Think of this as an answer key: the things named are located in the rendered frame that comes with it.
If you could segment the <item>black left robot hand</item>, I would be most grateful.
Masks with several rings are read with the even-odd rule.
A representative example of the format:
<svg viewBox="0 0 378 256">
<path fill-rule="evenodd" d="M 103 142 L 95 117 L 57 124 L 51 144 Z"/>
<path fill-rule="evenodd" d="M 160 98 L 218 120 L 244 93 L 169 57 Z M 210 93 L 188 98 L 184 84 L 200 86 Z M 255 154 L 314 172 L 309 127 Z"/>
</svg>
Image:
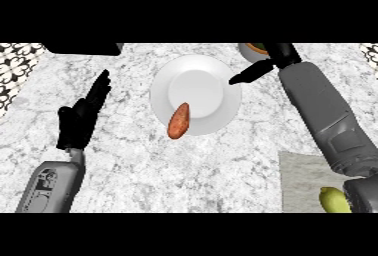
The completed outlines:
<svg viewBox="0 0 378 256">
<path fill-rule="evenodd" d="M 58 108 L 57 149 L 73 148 L 82 150 L 85 148 L 94 131 L 97 114 L 110 91 L 109 83 L 109 71 L 103 70 L 86 96 L 78 99 L 72 107 L 63 106 Z"/>
</svg>

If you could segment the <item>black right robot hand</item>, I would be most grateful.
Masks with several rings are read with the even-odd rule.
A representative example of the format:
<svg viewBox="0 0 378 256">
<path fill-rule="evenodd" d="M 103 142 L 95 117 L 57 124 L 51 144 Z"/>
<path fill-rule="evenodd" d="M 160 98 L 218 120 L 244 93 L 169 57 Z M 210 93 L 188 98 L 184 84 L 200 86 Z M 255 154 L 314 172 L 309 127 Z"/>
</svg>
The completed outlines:
<svg viewBox="0 0 378 256">
<path fill-rule="evenodd" d="M 283 69 L 289 65 L 301 62 L 298 52 L 290 43 L 264 43 L 262 46 L 268 58 L 258 60 L 239 74 L 228 79 L 230 85 L 250 83 L 272 70 L 272 67 Z"/>
</svg>

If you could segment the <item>white round plate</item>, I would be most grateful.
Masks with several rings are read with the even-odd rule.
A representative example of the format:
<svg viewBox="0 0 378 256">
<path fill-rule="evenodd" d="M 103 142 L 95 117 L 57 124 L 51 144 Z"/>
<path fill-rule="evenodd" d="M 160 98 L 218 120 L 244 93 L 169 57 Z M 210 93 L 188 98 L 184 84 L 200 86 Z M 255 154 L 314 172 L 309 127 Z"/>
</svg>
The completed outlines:
<svg viewBox="0 0 378 256">
<path fill-rule="evenodd" d="M 228 85 L 233 75 L 225 63 L 205 55 L 182 55 L 162 66 L 150 85 L 148 102 L 163 125 L 187 103 L 187 135 L 206 135 L 227 126 L 241 102 L 240 87 Z"/>
</svg>

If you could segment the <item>orange sweet potato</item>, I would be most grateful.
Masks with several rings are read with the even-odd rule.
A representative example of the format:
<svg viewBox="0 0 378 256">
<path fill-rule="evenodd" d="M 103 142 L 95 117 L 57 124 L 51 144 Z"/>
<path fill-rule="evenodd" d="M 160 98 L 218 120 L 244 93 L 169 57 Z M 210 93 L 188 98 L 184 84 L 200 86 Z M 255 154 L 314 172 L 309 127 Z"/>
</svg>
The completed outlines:
<svg viewBox="0 0 378 256">
<path fill-rule="evenodd" d="M 169 119 L 166 134 L 171 139 L 178 139 L 188 129 L 188 104 L 182 103 Z"/>
</svg>

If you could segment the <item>grey placemat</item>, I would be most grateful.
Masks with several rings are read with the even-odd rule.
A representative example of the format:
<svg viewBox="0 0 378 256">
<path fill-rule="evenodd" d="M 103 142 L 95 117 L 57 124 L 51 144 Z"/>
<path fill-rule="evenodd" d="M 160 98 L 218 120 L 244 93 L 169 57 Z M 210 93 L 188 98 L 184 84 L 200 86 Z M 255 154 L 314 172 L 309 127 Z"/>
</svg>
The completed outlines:
<svg viewBox="0 0 378 256">
<path fill-rule="evenodd" d="M 278 152 L 281 208 L 284 213 L 323 213 L 321 187 L 342 189 L 349 177 L 336 174 L 321 156 Z"/>
</svg>

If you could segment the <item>grey bowl with orange contents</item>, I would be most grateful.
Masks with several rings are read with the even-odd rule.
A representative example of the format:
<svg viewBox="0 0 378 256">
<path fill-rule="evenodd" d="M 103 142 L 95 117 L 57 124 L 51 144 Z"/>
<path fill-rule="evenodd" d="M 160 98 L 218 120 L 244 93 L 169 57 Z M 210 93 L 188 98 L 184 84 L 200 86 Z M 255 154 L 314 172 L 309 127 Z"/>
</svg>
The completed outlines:
<svg viewBox="0 0 378 256">
<path fill-rule="evenodd" d="M 244 43 L 237 44 L 237 49 L 240 52 L 241 57 L 250 62 L 256 62 L 268 58 L 268 55 L 264 54 L 261 51 L 255 51 Z"/>
</svg>

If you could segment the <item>black appliance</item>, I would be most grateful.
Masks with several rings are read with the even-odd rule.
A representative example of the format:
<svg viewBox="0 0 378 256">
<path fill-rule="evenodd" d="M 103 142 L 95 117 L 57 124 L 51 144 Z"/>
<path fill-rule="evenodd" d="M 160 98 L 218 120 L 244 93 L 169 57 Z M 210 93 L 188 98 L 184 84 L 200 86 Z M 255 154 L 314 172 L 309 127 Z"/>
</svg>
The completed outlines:
<svg viewBox="0 0 378 256">
<path fill-rule="evenodd" d="M 122 43 L 44 43 L 45 49 L 55 54 L 104 55 L 120 54 Z"/>
</svg>

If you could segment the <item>yellow-green squash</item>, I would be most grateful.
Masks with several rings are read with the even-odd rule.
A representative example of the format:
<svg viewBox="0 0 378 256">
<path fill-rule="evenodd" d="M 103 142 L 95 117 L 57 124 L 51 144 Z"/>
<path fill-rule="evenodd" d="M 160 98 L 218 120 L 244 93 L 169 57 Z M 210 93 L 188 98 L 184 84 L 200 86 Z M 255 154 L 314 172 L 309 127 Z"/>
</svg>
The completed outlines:
<svg viewBox="0 0 378 256">
<path fill-rule="evenodd" d="M 349 205 L 343 192 L 333 187 L 321 187 L 318 193 L 318 202 L 327 213 L 349 213 Z"/>
</svg>

